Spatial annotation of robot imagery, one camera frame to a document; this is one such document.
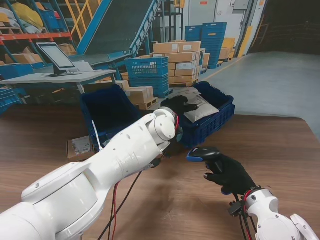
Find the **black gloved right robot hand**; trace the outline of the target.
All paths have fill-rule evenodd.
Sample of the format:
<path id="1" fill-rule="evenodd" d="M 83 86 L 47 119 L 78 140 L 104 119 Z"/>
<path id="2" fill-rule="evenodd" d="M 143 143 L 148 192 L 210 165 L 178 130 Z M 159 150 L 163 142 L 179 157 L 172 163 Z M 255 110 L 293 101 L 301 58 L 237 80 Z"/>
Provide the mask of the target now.
<path id="1" fill-rule="evenodd" d="M 257 186 L 243 165 L 226 155 L 220 154 L 205 164 L 211 173 L 205 173 L 204 178 L 221 186 L 224 195 L 244 195 Z"/>

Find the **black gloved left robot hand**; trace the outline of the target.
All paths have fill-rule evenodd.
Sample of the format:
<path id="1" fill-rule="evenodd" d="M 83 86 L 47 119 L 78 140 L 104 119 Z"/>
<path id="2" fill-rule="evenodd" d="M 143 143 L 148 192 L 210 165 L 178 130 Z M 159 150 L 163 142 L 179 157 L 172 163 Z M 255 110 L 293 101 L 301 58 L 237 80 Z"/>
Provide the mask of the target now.
<path id="1" fill-rule="evenodd" d="M 198 106 L 196 104 L 189 104 L 187 97 L 178 95 L 172 98 L 166 98 L 161 102 L 160 108 L 167 110 L 168 112 L 172 113 L 174 117 L 177 117 L 197 110 Z"/>

